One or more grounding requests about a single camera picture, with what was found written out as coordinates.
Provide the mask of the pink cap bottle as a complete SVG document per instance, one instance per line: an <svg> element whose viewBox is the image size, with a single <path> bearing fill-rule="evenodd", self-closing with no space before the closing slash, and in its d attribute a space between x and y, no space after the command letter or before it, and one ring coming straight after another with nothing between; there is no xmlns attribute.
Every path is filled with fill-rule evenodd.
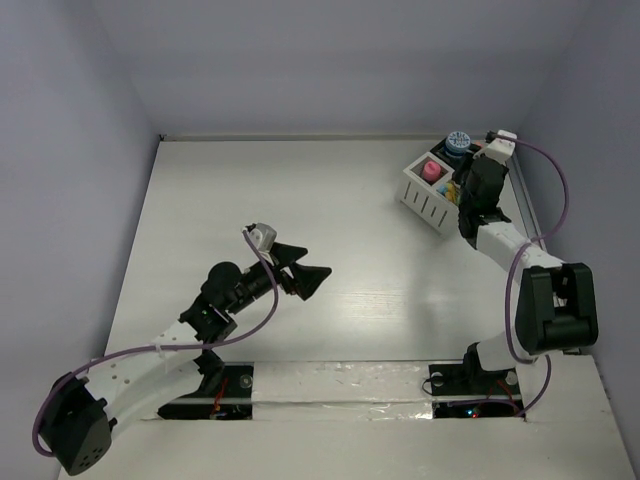
<svg viewBox="0 0 640 480"><path fill-rule="evenodd" d="M425 162L421 171L421 178L425 182L434 184L441 178L441 176L442 167L438 162L434 160L428 160Z"/></svg>

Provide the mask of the yellow marker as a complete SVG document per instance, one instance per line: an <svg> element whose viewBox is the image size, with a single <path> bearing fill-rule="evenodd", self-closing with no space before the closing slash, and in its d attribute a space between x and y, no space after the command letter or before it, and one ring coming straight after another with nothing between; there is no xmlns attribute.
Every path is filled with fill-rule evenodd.
<svg viewBox="0 0 640 480"><path fill-rule="evenodd" d="M446 184L445 197L452 203L458 203L459 189L455 183L449 182Z"/></svg>

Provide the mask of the blue lid jar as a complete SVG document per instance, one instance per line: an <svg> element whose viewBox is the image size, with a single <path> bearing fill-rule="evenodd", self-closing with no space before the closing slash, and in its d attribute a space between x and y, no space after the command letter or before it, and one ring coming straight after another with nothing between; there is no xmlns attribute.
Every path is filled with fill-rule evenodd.
<svg viewBox="0 0 640 480"><path fill-rule="evenodd" d="M471 144L471 138L467 133L454 131L445 138L444 151L449 157L459 158L465 155Z"/></svg>

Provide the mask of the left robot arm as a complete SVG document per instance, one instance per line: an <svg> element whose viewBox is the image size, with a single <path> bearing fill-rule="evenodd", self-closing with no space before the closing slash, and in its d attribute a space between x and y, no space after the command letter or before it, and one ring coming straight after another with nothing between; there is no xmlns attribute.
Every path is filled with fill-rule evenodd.
<svg viewBox="0 0 640 480"><path fill-rule="evenodd" d="M209 395L225 367L215 348L242 341L235 314L266 294L309 299L331 275L304 266L307 249L275 242L242 270L220 262L178 320L151 343L89 361L57 379L37 413L32 442L70 476L84 473L131 423L192 392Z"/></svg>

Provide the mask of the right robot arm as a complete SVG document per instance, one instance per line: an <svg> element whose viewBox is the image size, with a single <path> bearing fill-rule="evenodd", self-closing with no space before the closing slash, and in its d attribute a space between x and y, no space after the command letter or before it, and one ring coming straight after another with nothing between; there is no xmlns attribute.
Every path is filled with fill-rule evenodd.
<svg viewBox="0 0 640 480"><path fill-rule="evenodd" d="M473 392L491 386L497 372L592 346L599 336L591 269L550 255L516 229L498 206L507 173L505 165L480 155L455 175L461 236L507 273L504 331L470 345L463 357L460 379Z"/></svg>

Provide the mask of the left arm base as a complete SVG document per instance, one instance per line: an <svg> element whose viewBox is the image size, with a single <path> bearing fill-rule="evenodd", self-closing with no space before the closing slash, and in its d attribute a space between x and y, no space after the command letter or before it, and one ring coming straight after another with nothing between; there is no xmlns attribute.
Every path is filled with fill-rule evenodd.
<svg viewBox="0 0 640 480"><path fill-rule="evenodd" d="M157 411L163 420L251 420L253 363L225 364L213 351L196 359L198 389L176 398Z"/></svg>

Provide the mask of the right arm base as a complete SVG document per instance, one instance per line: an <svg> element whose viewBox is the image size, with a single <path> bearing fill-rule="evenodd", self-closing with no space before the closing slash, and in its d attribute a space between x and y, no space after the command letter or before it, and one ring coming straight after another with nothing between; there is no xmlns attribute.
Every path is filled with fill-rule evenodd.
<svg viewBox="0 0 640 480"><path fill-rule="evenodd" d="M436 418L518 417L524 409L515 368L484 370L477 344L460 363L431 364L421 389L435 399Z"/></svg>

